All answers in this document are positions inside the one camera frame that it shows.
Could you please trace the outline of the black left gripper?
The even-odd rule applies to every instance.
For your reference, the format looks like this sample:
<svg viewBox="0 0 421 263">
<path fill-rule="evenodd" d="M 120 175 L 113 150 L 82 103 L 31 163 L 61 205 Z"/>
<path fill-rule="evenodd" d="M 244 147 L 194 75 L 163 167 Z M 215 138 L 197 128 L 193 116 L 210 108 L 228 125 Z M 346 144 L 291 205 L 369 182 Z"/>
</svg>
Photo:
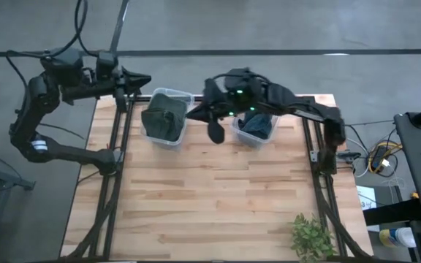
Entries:
<svg viewBox="0 0 421 263">
<path fill-rule="evenodd" d="M 131 72 L 123 66 L 115 68 L 97 66 L 94 96 L 114 96 L 117 110 L 125 113 L 127 111 L 125 94 L 133 94 L 149 82 L 151 82 L 150 75 Z"/>
</svg>

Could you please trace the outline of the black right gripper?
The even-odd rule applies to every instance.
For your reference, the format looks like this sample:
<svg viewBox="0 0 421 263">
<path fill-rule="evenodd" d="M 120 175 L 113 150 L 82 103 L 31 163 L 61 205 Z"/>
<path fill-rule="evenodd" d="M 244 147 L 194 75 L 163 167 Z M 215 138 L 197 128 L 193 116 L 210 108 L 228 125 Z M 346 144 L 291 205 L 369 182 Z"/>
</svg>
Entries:
<svg viewBox="0 0 421 263">
<path fill-rule="evenodd" d="M 260 79 L 258 80 L 261 82 L 263 88 L 265 82 Z M 220 89 L 215 79 L 206 79 L 205 89 L 203 91 L 205 104 L 197 105 L 195 108 L 187 112 L 186 117 L 191 120 L 209 123 L 211 120 L 209 112 L 211 112 L 212 119 L 217 119 L 256 110 L 258 102 L 255 104 L 255 107 L 252 107 L 250 110 L 239 110 L 235 108 L 233 103 L 227 98 L 226 88 L 224 89 L 225 91 Z M 225 140 L 225 131 L 223 126 L 218 121 L 211 121 L 208 124 L 208 136 L 215 144 L 223 143 Z"/>
</svg>

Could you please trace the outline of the dark navy bucket hat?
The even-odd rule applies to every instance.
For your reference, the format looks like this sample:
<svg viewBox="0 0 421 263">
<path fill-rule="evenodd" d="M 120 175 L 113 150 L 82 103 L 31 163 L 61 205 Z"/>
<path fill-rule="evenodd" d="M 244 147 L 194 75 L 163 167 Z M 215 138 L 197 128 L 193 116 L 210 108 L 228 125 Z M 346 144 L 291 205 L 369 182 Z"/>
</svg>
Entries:
<svg viewBox="0 0 421 263">
<path fill-rule="evenodd" d="M 255 132 L 257 130 L 257 120 L 255 112 L 248 112 L 238 121 L 238 128 L 243 132 Z"/>
</svg>

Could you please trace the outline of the dark green bucket hat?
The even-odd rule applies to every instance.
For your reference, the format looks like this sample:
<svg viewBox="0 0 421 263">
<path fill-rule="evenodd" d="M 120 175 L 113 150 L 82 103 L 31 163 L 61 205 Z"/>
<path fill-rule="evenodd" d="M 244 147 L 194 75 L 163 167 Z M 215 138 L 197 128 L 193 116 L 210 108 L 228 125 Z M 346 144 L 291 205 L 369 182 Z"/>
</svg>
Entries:
<svg viewBox="0 0 421 263">
<path fill-rule="evenodd" d="M 149 137 L 174 142 L 183 130 L 185 112 L 152 108 L 141 112 L 141 121 Z"/>
<path fill-rule="evenodd" d="M 149 110 L 165 110 L 176 114 L 179 118 L 184 118 L 188 105 L 180 99 L 175 99 L 165 94 L 154 95 L 148 105 Z"/>
</svg>

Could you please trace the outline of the blue denim bucket hat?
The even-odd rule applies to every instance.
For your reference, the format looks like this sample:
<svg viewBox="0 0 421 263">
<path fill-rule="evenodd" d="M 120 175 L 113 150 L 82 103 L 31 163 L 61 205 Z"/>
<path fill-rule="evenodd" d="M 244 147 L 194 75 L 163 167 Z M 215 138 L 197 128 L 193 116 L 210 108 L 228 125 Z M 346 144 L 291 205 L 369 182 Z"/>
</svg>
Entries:
<svg viewBox="0 0 421 263">
<path fill-rule="evenodd" d="M 266 140 L 272 131 L 272 115 L 256 113 L 257 130 L 248 134 Z"/>
</svg>

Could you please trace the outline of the clear plastic bin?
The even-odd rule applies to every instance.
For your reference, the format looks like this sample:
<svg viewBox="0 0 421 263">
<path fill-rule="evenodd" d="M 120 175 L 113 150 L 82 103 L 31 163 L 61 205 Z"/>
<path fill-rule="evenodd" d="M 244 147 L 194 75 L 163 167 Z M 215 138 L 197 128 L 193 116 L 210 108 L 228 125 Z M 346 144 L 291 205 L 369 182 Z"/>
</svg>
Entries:
<svg viewBox="0 0 421 263">
<path fill-rule="evenodd" d="M 268 144 L 272 140 L 273 135 L 278 125 L 279 117 L 277 115 L 272 115 L 272 131 L 269 137 L 266 140 L 263 140 L 258 137 L 252 136 L 248 133 L 245 133 L 238 128 L 238 121 L 242 119 L 245 114 L 246 113 L 239 115 L 238 117 L 235 117 L 235 119 L 230 124 L 230 129 L 233 133 L 234 138 L 238 142 L 246 146 L 249 146 L 250 148 L 260 149 L 262 146 Z"/>
<path fill-rule="evenodd" d="M 180 99 L 180 100 L 184 101 L 185 103 L 187 103 L 187 105 L 188 105 L 187 112 L 190 111 L 191 107 L 194 104 L 194 96 L 191 93 L 187 93 L 187 92 L 184 92 L 184 91 L 178 91 L 178 90 L 174 90 L 174 89 L 170 89 L 170 88 L 156 88 L 154 90 L 154 92 L 152 93 L 151 98 L 154 95 L 159 94 L 159 93 L 165 94 L 165 95 L 170 96 L 170 97 L 175 98 L 175 99 Z M 177 141 L 174 141 L 174 142 L 170 142 L 170 141 L 166 141 L 166 140 L 160 140 L 160 139 L 155 139 L 155 138 L 149 137 L 146 134 L 146 131 L 145 131 L 144 126 L 143 126 L 143 123 L 142 123 L 142 128 L 141 128 L 141 133 L 149 141 L 151 141 L 152 143 L 158 145 L 161 148 L 165 148 L 165 149 L 168 149 L 168 150 L 179 150 L 181 148 L 181 142 L 183 140 L 185 131 L 186 131 L 186 115 L 185 115 L 184 127 L 183 127 L 183 130 L 181 132 L 181 135 L 178 138 L 178 140 Z"/>
</svg>

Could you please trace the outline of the small green plant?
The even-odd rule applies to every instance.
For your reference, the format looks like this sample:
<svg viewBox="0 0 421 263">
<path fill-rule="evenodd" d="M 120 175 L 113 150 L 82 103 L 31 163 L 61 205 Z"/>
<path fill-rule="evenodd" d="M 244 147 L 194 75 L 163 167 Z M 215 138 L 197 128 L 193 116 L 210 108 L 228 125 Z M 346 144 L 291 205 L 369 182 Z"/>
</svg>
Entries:
<svg viewBox="0 0 421 263">
<path fill-rule="evenodd" d="M 300 263 L 317 263 L 336 255 L 333 239 L 331 231 L 322 226 L 317 217 L 306 218 L 303 213 L 296 215 L 292 223 L 291 249 Z"/>
</svg>

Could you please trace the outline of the black power strip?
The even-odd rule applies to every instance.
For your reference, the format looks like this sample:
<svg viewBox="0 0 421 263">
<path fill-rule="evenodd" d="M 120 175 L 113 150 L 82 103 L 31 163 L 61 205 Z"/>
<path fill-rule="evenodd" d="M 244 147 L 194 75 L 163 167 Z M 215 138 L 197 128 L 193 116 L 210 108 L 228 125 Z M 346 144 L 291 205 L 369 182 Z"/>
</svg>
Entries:
<svg viewBox="0 0 421 263">
<path fill-rule="evenodd" d="M 377 173 L 383 170 L 382 160 L 384 155 L 388 152 L 389 147 L 385 143 L 377 145 L 370 153 L 368 157 L 368 169 L 369 172 Z"/>
</svg>

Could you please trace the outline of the white paper label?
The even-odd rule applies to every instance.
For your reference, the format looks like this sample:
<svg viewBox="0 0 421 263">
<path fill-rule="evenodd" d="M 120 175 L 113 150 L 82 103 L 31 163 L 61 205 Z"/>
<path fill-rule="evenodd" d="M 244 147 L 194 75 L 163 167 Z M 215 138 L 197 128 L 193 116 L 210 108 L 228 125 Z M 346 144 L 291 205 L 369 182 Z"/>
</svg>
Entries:
<svg viewBox="0 0 421 263">
<path fill-rule="evenodd" d="M 369 210 L 377 207 L 374 188 L 357 186 L 357 193 L 362 210 Z"/>
</svg>

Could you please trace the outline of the yellow white wipes canister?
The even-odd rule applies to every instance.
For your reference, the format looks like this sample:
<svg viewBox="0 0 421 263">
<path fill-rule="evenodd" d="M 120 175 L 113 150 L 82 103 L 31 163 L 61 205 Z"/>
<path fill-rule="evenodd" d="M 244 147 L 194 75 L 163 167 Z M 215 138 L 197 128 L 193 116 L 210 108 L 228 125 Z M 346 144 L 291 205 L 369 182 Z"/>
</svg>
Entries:
<svg viewBox="0 0 421 263">
<path fill-rule="evenodd" d="M 387 247 L 416 248 L 416 242 L 411 227 L 397 229 L 382 229 L 379 232 L 379 240 Z"/>
</svg>

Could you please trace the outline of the black diagonal frame bar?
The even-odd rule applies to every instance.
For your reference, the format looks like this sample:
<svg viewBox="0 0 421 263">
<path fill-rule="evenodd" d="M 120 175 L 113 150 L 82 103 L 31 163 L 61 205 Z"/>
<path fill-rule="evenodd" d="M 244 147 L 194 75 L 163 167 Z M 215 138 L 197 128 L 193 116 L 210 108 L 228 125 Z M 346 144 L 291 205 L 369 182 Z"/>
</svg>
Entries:
<svg viewBox="0 0 421 263">
<path fill-rule="evenodd" d="M 113 32 L 113 37 L 111 39 L 111 43 L 110 43 L 110 52 L 115 53 L 118 49 L 118 43 L 120 40 L 120 36 L 121 36 L 121 32 L 122 32 L 122 28 L 124 25 L 124 20 L 126 17 L 126 12 L 129 6 L 129 0 L 122 0 L 121 2 L 121 7 L 120 10 L 118 12 L 118 17 L 117 17 L 117 21 L 116 21 L 116 25 L 115 25 L 115 29 Z"/>
</svg>

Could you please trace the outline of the black overhead frame bar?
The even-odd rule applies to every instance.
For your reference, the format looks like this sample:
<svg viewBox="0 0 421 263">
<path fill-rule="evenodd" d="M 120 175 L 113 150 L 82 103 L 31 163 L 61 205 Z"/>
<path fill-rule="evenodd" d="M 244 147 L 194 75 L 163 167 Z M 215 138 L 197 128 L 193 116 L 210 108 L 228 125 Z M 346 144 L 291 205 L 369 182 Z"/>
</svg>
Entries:
<svg viewBox="0 0 421 263">
<path fill-rule="evenodd" d="M 170 56 L 355 56 L 355 55 L 421 55 L 413 49 L 297 49 L 297 50 L 118 50 L 124 57 Z"/>
</svg>

